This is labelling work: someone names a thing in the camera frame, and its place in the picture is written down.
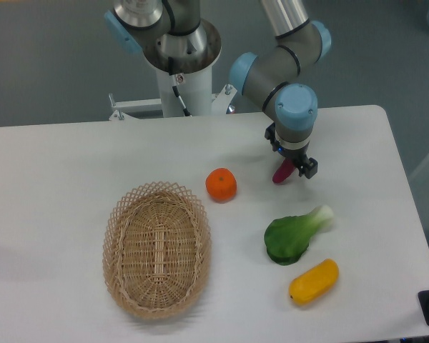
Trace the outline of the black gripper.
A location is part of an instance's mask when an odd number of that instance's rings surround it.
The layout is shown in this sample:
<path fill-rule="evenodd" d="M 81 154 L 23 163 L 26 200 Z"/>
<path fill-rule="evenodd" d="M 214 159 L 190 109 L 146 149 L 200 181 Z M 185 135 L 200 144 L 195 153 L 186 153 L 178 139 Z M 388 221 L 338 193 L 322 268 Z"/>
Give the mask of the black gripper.
<path fill-rule="evenodd" d="M 297 148 L 289 142 L 285 142 L 285 145 L 282 145 L 276 140 L 274 122 L 266 128 L 265 139 L 271 144 L 273 151 L 276 151 L 286 159 L 296 161 L 295 166 L 300 177 L 313 178 L 316 175 L 318 162 L 313 158 L 307 157 L 308 142 L 298 143 Z"/>

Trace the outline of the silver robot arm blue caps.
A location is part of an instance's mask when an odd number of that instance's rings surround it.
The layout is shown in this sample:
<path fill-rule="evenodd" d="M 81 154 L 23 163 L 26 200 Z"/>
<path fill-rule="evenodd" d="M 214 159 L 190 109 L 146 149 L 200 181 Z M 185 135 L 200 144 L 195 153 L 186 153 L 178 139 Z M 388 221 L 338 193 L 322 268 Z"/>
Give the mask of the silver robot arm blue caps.
<path fill-rule="evenodd" d="M 307 155 L 317 97 L 297 78 L 330 50 L 331 35 L 309 19 L 301 1 L 263 1 L 262 8 L 276 45 L 264 56 L 238 57 L 228 84 L 270 118 L 265 138 L 284 159 L 281 172 L 298 170 L 311 178 L 318 168 Z M 222 43 L 218 30 L 201 17 L 198 1 L 115 1 L 104 19 L 123 48 L 142 54 L 155 70 L 165 117 L 215 112 L 212 66 Z"/>

